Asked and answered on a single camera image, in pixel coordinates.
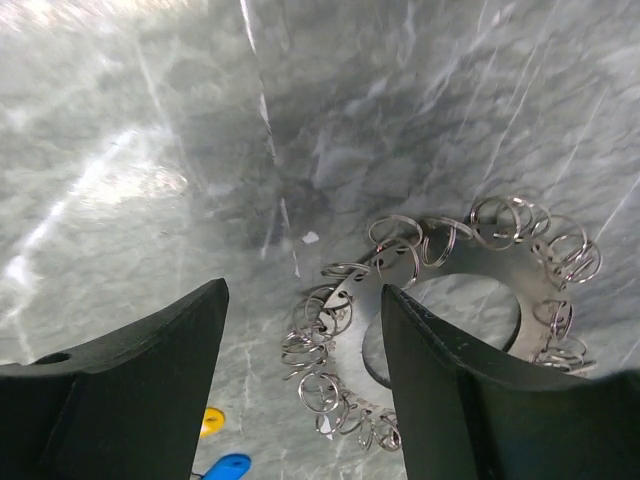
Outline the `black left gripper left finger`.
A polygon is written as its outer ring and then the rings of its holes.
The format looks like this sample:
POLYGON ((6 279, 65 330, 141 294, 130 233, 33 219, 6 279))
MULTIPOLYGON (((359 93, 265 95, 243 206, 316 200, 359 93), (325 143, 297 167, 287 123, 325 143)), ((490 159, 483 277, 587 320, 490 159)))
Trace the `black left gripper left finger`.
POLYGON ((1 369, 5 479, 187 479, 229 303, 212 280, 109 334, 1 369))

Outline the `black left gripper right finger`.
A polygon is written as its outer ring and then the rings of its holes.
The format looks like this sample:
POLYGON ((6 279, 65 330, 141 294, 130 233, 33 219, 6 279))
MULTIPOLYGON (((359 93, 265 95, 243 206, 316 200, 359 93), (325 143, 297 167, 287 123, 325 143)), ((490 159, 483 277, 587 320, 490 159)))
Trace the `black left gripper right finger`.
POLYGON ((411 479, 635 479, 639 374, 584 379, 495 349, 399 288, 381 318, 411 479))

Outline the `metal disc with key rings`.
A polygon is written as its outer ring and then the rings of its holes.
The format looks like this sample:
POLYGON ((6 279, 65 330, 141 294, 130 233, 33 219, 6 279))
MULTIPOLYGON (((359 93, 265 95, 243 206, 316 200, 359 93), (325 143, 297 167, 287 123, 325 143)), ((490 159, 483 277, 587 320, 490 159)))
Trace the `metal disc with key rings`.
POLYGON ((595 366, 586 344, 572 335, 569 291, 602 265, 597 243, 572 217, 526 198, 490 196, 464 219, 392 214, 371 224, 372 251, 355 262, 325 266, 325 283, 299 301, 281 344, 281 360, 297 383, 302 405, 326 439, 354 436, 362 449, 401 447, 390 376, 382 355, 381 293, 399 287, 483 333, 495 312, 480 288, 507 296, 499 311, 498 349, 537 366, 581 375, 595 366))

